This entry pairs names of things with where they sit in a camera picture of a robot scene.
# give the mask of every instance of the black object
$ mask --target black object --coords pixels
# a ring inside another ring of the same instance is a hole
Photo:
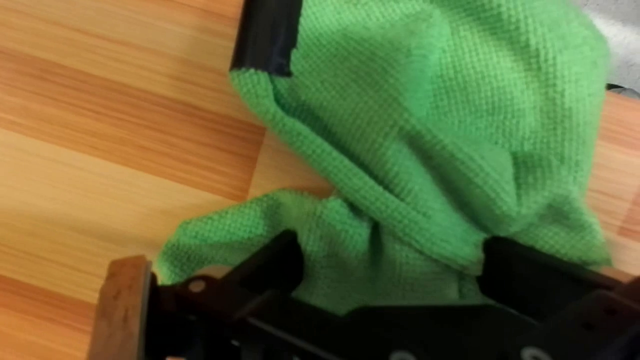
[[[300,13],[302,0],[246,0],[232,68],[254,68],[276,76],[291,76]]]
[[[633,88],[618,87],[618,84],[606,84],[606,91],[628,96],[628,98],[640,98],[640,92],[637,92]]]
[[[621,284],[506,238],[486,242],[484,306],[331,315],[291,297],[305,278],[283,233],[222,280],[151,290],[146,358],[165,360],[637,360],[640,278]]]

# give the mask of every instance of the wooden surface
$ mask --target wooden surface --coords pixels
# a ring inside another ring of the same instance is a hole
[[[185,218],[329,186],[226,82],[241,0],[0,0],[0,360],[85,358],[107,267]],[[590,204],[640,275],[640,103],[610,96]]]

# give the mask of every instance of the green towel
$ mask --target green towel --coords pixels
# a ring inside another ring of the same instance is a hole
[[[488,236],[609,264],[584,204],[606,68],[605,38],[567,0],[305,0],[293,76],[232,82],[336,195],[189,221],[156,272],[235,267],[294,228],[296,297],[347,312],[484,302]]]

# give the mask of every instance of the wooden block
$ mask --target wooden block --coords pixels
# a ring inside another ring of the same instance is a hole
[[[145,257],[116,260],[100,290],[88,360],[138,360],[145,356],[145,325],[151,264]]]

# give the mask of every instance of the wood grain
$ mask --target wood grain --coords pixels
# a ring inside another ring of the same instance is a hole
[[[243,0],[0,0],[0,358],[85,358],[110,260],[276,188],[332,193],[229,84]],[[640,275],[640,103],[589,195]]]

